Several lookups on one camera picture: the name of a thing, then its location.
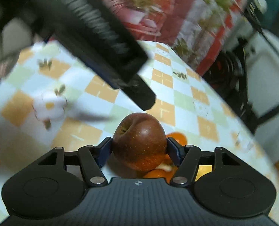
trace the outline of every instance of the apple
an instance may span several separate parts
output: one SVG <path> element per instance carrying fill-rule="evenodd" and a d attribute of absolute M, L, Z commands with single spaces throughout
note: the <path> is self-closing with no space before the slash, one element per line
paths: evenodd
<path fill-rule="evenodd" d="M 112 140 L 115 157 L 137 171 L 150 171 L 166 156 L 166 134 L 158 120 L 147 113 L 132 113 L 117 127 Z"/>

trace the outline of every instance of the white pot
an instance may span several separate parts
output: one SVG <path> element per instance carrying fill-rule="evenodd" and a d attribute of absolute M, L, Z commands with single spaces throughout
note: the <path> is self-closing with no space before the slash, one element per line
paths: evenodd
<path fill-rule="evenodd" d="M 122 21 L 130 24 L 138 25 L 140 21 L 145 17 L 144 12 L 136 11 L 130 8 L 122 8 L 116 16 Z"/>

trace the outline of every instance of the white logo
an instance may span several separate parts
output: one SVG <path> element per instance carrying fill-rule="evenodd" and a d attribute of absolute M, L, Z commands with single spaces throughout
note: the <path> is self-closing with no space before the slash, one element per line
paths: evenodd
<path fill-rule="evenodd" d="M 142 185 L 142 184 L 144 184 L 144 183 L 143 183 L 142 181 L 139 181 L 139 180 L 138 180 L 138 181 L 134 182 L 134 184 L 137 185 L 137 186 L 140 186 L 140 185 Z"/>

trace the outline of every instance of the table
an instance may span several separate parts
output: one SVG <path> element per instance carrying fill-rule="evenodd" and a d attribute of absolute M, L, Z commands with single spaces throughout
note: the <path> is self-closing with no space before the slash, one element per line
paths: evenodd
<path fill-rule="evenodd" d="M 160 121 L 166 134 L 180 131 L 189 144 L 202 150 L 225 147 L 269 178 L 277 189 L 269 216 L 279 223 L 279 174 L 251 133 L 169 46 L 150 41 L 139 43 L 150 58 L 139 74 L 157 95 L 155 105 L 146 112 Z M 52 60 L 51 67 L 39 66 L 44 59 Z M 36 105 L 36 118 L 33 99 L 43 95 L 48 98 L 46 93 L 53 94 L 63 84 L 66 89 L 62 100 L 46 103 L 47 109 L 57 108 L 60 116 L 46 130 L 38 120 L 45 114 L 39 113 Z M 45 47 L 35 44 L 24 50 L 11 74 L 0 83 L 0 192 L 9 177 L 51 148 L 62 146 L 65 151 L 76 151 L 85 145 L 96 146 L 105 137 L 112 137 L 121 120 L 132 112 L 143 111 L 58 42 Z M 54 112 L 47 115 L 56 117 Z M 108 180 L 113 176 L 136 176 L 114 157 L 103 172 Z M 0 196 L 0 221 L 6 217 Z"/>

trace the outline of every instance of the silver screw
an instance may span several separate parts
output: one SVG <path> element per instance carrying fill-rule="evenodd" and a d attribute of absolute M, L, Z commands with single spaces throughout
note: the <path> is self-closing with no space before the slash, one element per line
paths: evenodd
<path fill-rule="evenodd" d="M 173 178 L 173 182 L 176 184 L 185 184 L 188 180 L 184 176 L 176 176 Z"/>
<path fill-rule="evenodd" d="M 101 183 L 105 182 L 105 179 L 101 176 L 94 176 L 90 179 L 90 182 L 92 182 L 94 184 L 101 184 Z"/>

